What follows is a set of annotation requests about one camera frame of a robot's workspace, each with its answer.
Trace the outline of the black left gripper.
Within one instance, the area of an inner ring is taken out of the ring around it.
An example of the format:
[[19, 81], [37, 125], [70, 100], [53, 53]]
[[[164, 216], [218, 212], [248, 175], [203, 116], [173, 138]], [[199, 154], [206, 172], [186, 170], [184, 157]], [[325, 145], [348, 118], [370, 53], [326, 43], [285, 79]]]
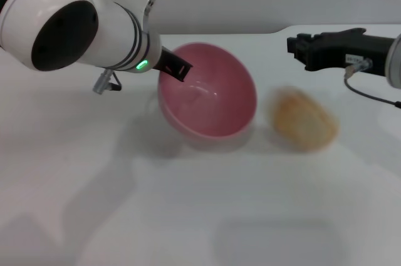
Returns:
[[162, 46], [159, 60], [153, 69], [167, 73], [178, 81], [184, 81], [192, 65]]

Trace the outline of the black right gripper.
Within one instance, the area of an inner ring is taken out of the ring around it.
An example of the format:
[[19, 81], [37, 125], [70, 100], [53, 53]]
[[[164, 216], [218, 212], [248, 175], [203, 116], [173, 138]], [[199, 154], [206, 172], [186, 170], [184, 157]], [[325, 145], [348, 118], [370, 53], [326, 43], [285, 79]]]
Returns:
[[287, 38], [287, 52], [303, 63], [306, 71], [345, 68], [361, 57], [373, 63], [367, 73], [384, 76], [385, 61], [395, 40], [365, 32], [364, 28], [353, 28], [334, 33], [299, 33]]

